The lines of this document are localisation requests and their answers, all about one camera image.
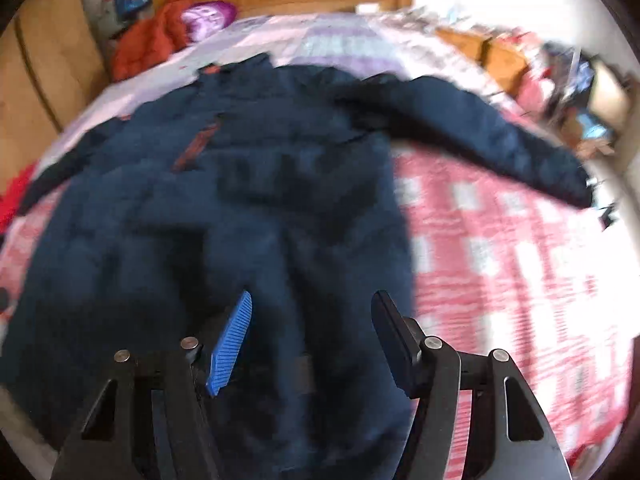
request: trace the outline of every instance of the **purple pillow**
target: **purple pillow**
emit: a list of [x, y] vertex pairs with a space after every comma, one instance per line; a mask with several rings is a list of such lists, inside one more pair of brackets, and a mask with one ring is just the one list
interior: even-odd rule
[[182, 13], [182, 21], [187, 26], [189, 39], [197, 43], [228, 27], [237, 13], [235, 5], [217, 0], [189, 7]]

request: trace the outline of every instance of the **metal screw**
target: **metal screw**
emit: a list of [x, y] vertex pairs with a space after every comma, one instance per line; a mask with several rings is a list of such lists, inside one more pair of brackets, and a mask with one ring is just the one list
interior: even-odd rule
[[194, 336], [185, 337], [182, 341], [180, 341], [180, 346], [183, 350], [193, 350], [199, 344], [200, 342]]
[[442, 341], [436, 336], [430, 335], [427, 339], [424, 340], [424, 345], [427, 348], [431, 348], [432, 350], [437, 350], [438, 348], [442, 348]]
[[128, 361], [130, 357], [131, 357], [131, 354], [129, 350], [118, 350], [113, 355], [113, 360], [116, 361], [117, 363], [123, 363], [125, 361]]
[[509, 360], [509, 354], [501, 348], [494, 350], [494, 359], [496, 361], [500, 361], [501, 363], [505, 363]]

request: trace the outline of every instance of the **bed sheet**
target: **bed sheet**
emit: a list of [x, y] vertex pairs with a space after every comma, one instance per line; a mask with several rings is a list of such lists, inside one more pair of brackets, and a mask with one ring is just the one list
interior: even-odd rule
[[[270, 52], [276, 65], [337, 66], [359, 77], [434, 75], [481, 95], [510, 120], [533, 128], [515, 102], [452, 46], [397, 16], [308, 14], [251, 18], [108, 87], [43, 156], [42, 171], [82, 134], [193, 82], [209, 63]], [[394, 149], [398, 201], [414, 252], [416, 318], [425, 333], [461, 351], [504, 348], [545, 410], [567, 457], [603, 440], [626, 415], [631, 338], [625, 301], [607, 265], [625, 237], [605, 237], [595, 212], [578, 211], [445, 153]], [[0, 343], [29, 261], [64, 186], [11, 227], [0, 253]], [[447, 479], [459, 478], [470, 397], [460, 399]]]

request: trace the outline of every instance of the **orange cloth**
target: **orange cloth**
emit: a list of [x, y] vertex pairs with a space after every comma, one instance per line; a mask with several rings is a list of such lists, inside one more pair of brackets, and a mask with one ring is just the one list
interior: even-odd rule
[[184, 49], [189, 37], [182, 13], [192, 5], [191, 0], [166, 0], [154, 17], [132, 25], [111, 59], [113, 79], [122, 81], [136, 76]]

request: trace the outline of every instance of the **wooden wardrobe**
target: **wooden wardrobe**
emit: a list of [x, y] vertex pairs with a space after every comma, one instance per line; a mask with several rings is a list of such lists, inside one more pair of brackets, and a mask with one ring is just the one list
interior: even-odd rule
[[109, 83], [82, 0], [25, 0], [0, 36], [0, 194]]

